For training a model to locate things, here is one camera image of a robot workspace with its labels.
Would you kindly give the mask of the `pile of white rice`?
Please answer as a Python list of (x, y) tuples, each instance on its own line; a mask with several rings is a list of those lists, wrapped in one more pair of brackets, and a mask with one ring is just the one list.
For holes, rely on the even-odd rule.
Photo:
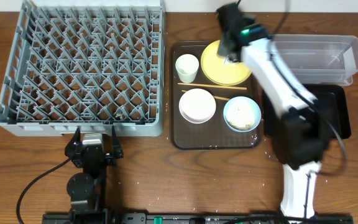
[(238, 131), (248, 131), (255, 124), (255, 114), (247, 102), (234, 101), (226, 111), (228, 124)]

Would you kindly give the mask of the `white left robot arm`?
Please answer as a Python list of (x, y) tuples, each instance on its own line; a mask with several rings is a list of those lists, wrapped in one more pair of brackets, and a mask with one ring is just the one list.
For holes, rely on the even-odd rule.
[(85, 134), (78, 128), (65, 147), (65, 155), (82, 171), (67, 183), (71, 198), (70, 223), (113, 223), (112, 211), (105, 207), (106, 169), (116, 166), (124, 157), (122, 146), (114, 129), (111, 130), (112, 152), (104, 152), (100, 133)]

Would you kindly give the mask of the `cream plastic cup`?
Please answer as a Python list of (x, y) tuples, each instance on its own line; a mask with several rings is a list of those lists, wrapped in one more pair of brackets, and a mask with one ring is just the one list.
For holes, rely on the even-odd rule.
[(195, 80), (199, 66), (198, 59), (192, 54), (181, 55), (175, 62), (178, 77), (183, 83), (191, 83)]

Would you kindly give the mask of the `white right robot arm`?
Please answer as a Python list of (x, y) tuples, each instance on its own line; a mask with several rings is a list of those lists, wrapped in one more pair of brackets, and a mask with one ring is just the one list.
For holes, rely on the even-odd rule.
[(218, 55), (251, 69), (277, 117), (272, 145), (284, 176), (279, 220), (313, 223), (316, 178), (335, 132), (327, 120), (332, 110), (298, 81), (277, 52), (272, 34), (243, 15), (238, 3), (221, 6), (216, 16), (222, 31)]

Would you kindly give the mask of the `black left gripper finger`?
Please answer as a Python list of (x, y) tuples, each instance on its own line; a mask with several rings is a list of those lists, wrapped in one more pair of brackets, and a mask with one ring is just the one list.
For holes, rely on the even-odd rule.
[(123, 158), (124, 152), (123, 152), (121, 143), (119, 142), (119, 139), (117, 137), (114, 126), (112, 126), (112, 129), (111, 129), (111, 137), (112, 137), (112, 149), (114, 152), (114, 157), (115, 158)]
[(80, 128), (77, 127), (73, 137), (70, 139), (68, 143), (68, 152), (75, 152), (76, 144), (81, 142), (81, 131)]

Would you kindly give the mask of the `light blue plastic bowl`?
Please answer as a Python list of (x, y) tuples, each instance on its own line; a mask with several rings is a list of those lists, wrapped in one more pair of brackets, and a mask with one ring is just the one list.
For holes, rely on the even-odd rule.
[(259, 105), (253, 99), (237, 96), (225, 104), (223, 117), (233, 131), (246, 133), (254, 130), (260, 124), (262, 113)]

